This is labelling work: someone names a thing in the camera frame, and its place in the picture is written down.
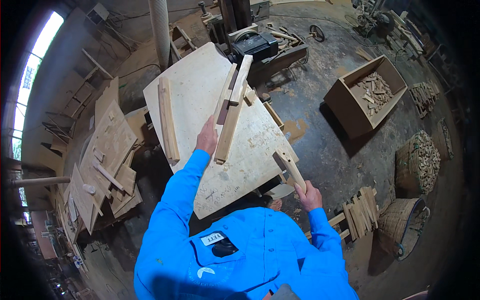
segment flexible duct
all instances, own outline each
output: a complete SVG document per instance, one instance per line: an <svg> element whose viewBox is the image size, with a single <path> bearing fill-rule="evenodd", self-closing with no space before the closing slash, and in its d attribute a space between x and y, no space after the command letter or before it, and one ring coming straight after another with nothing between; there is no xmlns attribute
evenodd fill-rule
<svg viewBox="0 0 480 300"><path fill-rule="evenodd" d="M160 69L163 72L168 68L170 56L167 0L148 0L148 6L150 8L150 20L155 39L156 54L160 63Z"/></svg>

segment blue long-sleeve shirt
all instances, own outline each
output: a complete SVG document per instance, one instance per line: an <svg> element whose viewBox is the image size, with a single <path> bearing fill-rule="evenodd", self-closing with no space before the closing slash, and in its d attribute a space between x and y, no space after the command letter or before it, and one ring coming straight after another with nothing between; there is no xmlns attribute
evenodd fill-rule
<svg viewBox="0 0 480 300"><path fill-rule="evenodd" d="M340 236L322 208L308 214L312 245L289 216L263 207L235 211L189 237L193 201L209 159L195 150L168 181L135 264L139 299L262 299L283 283L301 299L358 299L348 284ZM214 256L214 245L201 239L214 232L239 250Z"/></svg>

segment plywood table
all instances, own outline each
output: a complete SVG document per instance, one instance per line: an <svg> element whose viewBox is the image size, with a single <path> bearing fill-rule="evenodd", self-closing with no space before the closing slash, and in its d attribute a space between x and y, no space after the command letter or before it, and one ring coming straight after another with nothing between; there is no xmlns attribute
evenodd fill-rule
<svg viewBox="0 0 480 300"><path fill-rule="evenodd" d="M181 170L195 149L197 135L215 111L231 63L213 43L205 44L164 71L145 89L144 96L158 140L164 146L158 107L158 82L168 77L180 161L170 162L173 173ZM222 125L217 125L220 136ZM260 99L243 102L227 161L210 160L194 202L202 219L266 183L282 171L273 159L276 149L298 157Z"/></svg>

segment handwheel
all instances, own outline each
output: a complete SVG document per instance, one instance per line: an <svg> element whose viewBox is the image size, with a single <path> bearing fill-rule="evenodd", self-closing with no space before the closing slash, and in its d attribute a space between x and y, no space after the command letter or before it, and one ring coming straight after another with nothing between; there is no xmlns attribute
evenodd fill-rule
<svg viewBox="0 0 480 300"><path fill-rule="evenodd" d="M316 40L317 42L323 42L325 41L325 35L320 26L312 24L310 25L309 28L310 32L315 32L317 36L313 36L313 39Z"/></svg>

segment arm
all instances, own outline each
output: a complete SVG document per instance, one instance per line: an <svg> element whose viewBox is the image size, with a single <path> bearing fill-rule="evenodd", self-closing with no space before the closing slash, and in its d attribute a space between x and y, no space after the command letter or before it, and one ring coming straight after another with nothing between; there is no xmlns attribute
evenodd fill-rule
<svg viewBox="0 0 480 300"><path fill-rule="evenodd" d="M312 186L309 180L306 180L305 184L307 186L306 193L303 193L301 187L297 184L295 184L295 191L304 210L308 212L312 245L322 252L330 251L333 255L343 258L340 236L328 223L327 216L322 208L322 194Z"/></svg>
<svg viewBox="0 0 480 300"><path fill-rule="evenodd" d="M214 130L213 116L197 136L196 150L182 170L168 181L165 191L150 217L142 248L158 240L185 240L189 236L188 223L193 212L193 201L205 167L215 151L218 134Z"/></svg>
<svg viewBox="0 0 480 300"><path fill-rule="evenodd" d="M331 251L334 255L343 258L341 239L338 233L328 223L323 208L315 208L308 213L312 245L320 251Z"/></svg>

